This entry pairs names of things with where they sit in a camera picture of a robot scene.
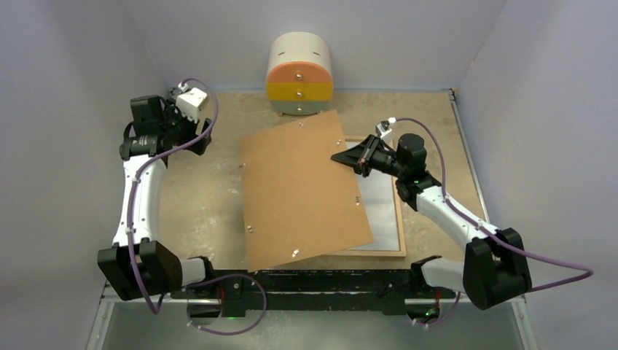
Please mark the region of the brown hardboard backing board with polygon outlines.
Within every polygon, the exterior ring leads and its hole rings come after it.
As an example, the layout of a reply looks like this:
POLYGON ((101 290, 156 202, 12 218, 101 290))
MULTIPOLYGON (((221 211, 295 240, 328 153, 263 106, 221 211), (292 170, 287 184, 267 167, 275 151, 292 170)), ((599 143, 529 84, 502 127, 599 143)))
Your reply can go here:
POLYGON ((370 244, 373 235, 335 110, 243 136, 239 155, 248 270, 370 244))

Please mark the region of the wooden picture frame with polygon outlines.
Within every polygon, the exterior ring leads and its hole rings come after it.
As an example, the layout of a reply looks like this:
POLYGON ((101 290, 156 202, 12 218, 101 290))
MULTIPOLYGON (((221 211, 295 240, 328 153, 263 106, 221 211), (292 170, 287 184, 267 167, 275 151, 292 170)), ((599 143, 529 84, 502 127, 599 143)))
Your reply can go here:
POLYGON ((357 251, 351 249, 345 249, 339 252, 334 252, 334 256, 346 256, 346 257, 405 257, 406 256, 406 246, 405 246, 405 237, 404 237, 404 225, 402 220, 402 205, 399 200, 399 196, 396 193, 395 179, 393 181, 393 189, 394 189, 394 198, 396 201, 396 216, 397 216, 397 224, 399 231, 399 243, 400 250, 398 252, 385 252, 385 251, 357 251))

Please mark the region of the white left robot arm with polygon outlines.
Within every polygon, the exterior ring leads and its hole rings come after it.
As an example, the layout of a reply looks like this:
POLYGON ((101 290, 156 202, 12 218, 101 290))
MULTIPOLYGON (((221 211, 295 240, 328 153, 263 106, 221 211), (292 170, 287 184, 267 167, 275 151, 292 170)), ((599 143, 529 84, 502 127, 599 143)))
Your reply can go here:
POLYGON ((125 189, 112 245, 98 252, 97 263, 122 300, 189 289, 209 298, 217 278, 205 257, 182 260, 159 240, 160 196, 168 158, 182 145, 202 155, 211 142, 212 121, 199 121, 208 94, 192 88, 176 97, 150 95, 130 100, 133 116, 123 132, 119 153, 125 189))

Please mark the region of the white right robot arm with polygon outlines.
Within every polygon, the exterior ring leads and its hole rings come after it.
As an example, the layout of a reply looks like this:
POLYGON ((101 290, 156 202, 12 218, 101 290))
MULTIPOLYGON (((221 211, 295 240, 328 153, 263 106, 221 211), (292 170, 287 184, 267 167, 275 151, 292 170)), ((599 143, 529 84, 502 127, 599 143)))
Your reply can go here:
POLYGON ((512 229, 499 229, 452 199, 426 168, 421 136, 406 133, 396 148, 370 135, 331 159, 363 177, 379 171, 395 179, 396 192, 411 209, 437 224, 464 253, 461 262, 434 255, 411 265, 411 291, 425 297, 437 287, 461 292, 481 310, 524 295, 532 281, 523 240, 512 229))

